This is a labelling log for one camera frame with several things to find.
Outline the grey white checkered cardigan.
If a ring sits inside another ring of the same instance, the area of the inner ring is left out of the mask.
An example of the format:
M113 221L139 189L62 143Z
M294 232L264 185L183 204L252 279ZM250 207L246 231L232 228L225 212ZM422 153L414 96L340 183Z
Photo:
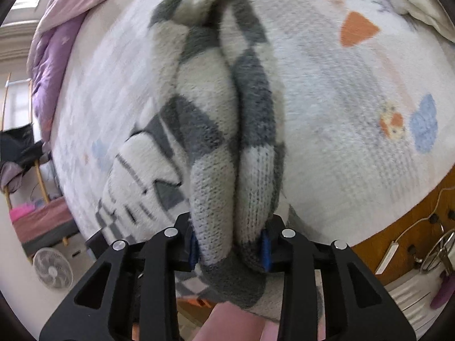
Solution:
M189 213L200 296L278 321L267 221L284 204L284 87L250 0L163 0L147 27L150 92L96 220L143 242Z

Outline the wooden clothes rack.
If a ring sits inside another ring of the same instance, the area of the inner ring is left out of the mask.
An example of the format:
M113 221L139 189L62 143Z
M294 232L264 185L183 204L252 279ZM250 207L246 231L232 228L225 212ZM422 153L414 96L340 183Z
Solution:
M40 159L45 155L43 146L34 138L32 122L18 128L1 127L1 193L18 240L28 255L59 243L68 246L69 237L77 233L65 199L49 197L40 169ZM19 191L23 177L31 169L36 173L43 204L23 202L15 207L11 195Z

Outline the white standing fan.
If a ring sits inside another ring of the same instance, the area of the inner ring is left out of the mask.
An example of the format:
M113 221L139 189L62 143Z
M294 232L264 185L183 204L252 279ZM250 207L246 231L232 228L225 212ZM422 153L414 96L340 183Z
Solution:
M51 290L67 290L73 284L73 269L57 249L39 249L33 256L32 265L39 281Z

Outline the pink striped towel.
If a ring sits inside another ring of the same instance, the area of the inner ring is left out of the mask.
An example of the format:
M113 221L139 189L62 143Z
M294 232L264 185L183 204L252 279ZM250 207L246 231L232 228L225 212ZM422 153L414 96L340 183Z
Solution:
M27 256L34 256L41 248L52 247L79 232L63 196L41 207L23 204L13 208L9 215Z

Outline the black hanging jacket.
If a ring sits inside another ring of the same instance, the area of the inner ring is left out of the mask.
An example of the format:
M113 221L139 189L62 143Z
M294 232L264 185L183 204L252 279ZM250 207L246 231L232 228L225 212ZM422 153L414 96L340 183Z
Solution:
M14 193L23 176L50 153L49 145L35 141L32 124L1 131L1 192Z

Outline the floral white bed sheet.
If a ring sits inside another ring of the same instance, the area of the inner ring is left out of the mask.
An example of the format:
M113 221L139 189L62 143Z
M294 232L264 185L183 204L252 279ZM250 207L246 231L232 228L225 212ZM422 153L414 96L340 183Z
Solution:
M81 233L152 92L146 27L162 0L107 0L82 23L52 128ZM251 0L285 85L283 192L319 242L358 244L404 216L454 164L454 40L396 0Z

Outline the purple floral quilt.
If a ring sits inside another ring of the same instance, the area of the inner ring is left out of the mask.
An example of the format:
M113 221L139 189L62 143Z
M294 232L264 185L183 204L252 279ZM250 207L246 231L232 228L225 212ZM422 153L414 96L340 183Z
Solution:
M27 72L41 137L49 142L60 89L74 41L91 9L106 0L49 0L32 38Z

